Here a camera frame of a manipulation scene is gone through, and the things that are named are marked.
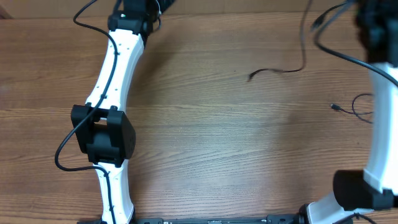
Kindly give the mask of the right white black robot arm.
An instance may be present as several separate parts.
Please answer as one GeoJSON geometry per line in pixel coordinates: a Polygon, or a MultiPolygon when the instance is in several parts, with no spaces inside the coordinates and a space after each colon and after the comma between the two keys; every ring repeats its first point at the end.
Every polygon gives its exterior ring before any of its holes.
{"type": "Polygon", "coordinates": [[[314,23],[315,45],[322,51],[369,70],[373,86],[373,136],[366,167],[338,170],[333,191],[303,205],[297,223],[351,223],[367,213],[397,208],[397,1],[345,1],[327,21],[314,23]],[[353,4],[366,61],[320,43],[323,31],[353,4]]]}

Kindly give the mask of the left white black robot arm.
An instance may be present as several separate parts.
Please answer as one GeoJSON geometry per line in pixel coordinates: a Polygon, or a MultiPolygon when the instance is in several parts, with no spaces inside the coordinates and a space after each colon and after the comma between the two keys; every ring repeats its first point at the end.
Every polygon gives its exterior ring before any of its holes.
{"type": "Polygon", "coordinates": [[[129,195],[128,162],[136,132],[127,118],[127,96],[148,37],[173,1],[116,1],[108,30],[99,32],[108,46],[99,77],[84,105],[71,110],[73,129],[89,170],[98,175],[103,213],[98,223],[134,223],[129,195]]]}

